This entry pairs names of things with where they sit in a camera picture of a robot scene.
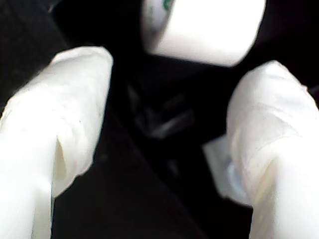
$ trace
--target white tape roll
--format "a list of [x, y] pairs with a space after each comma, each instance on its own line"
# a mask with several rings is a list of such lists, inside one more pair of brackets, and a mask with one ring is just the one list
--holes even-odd
[[148, 53], [234, 66], [255, 41], [266, 0], [144, 0]]

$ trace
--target white fabric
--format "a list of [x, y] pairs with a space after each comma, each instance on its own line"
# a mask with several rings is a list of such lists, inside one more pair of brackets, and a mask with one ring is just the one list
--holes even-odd
[[250, 238], [319, 239], [319, 112], [306, 87], [275, 61], [249, 72], [227, 135], [254, 209]]
[[247, 193], [231, 159], [227, 136], [214, 139], [202, 148], [219, 195], [249, 206]]
[[92, 163], [112, 65], [103, 47], [59, 53], [9, 100], [0, 120], [1, 239], [50, 238], [51, 196]]

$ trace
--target white roll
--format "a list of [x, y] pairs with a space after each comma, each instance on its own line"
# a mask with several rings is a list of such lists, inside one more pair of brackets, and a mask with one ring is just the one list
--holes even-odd
[[255, 41], [266, 0], [144, 0], [148, 53], [234, 66]]

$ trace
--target black surface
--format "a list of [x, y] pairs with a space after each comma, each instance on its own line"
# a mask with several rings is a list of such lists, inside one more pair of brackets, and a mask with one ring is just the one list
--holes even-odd
[[[256, 44], [237, 67], [228, 69], [147, 55], [141, 45], [140, 0], [66, 0], [55, 12], [71, 45], [103, 45], [114, 57], [108, 104], [135, 147], [172, 190], [209, 238], [247, 239], [252, 211], [217, 195], [201, 146], [225, 133], [226, 110], [240, 78], [254, 67], [279, 60], [304, 84], [316, 85], [318, 28], [315, 1], [268, 0]], [[157, 109], [182, 94], [196, 123], [165, 140], [147, 138], [130, 113], [127, 86]], [[169, 165], [175, 164], [177, 175]]]
[[[47, 14], [52, 3], [0, 0], [1, 106], [67, 47]], [[247, 239], [252, 211], [219, 198], [201, 146], [225, 132], [228, 101], [248, 70], [276, 59], [302, 83], [318, 84], [317, 4], [268, 0], [255, 46], [232, 69], [147, 55], [140, 0], [59, 4], [54, 16], [69, 46], [103, 45], [115, 65], [95, 163], [56, 200], [53, 238], [198, 239], [203, 230], [209, 238]], [[154, 109], [182, 94], [195, 124], [165, 140], [145, 137], [132, 118], [128, 84]]]

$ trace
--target white plastic piece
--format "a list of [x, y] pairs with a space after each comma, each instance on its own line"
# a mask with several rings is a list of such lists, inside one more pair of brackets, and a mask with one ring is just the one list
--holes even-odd
[[112, 56], [59, 53], [8, 102], [0, 120], [0, 238], [49, 239], [51, 198], [92, 163]]
[[208, 142], [203, 146], [203, 151], [219, 195], [249, 206], [247, 193], [231, 160], [227, 137], [223, 135]]
[[280, 63], [249, 72], [228, 109], [232, 159], [254, 209], [251, 239], [319, 239], [319, 112]]
[[147, 52], [234, 66], [253, 45], [266, 0], [144, 0]]

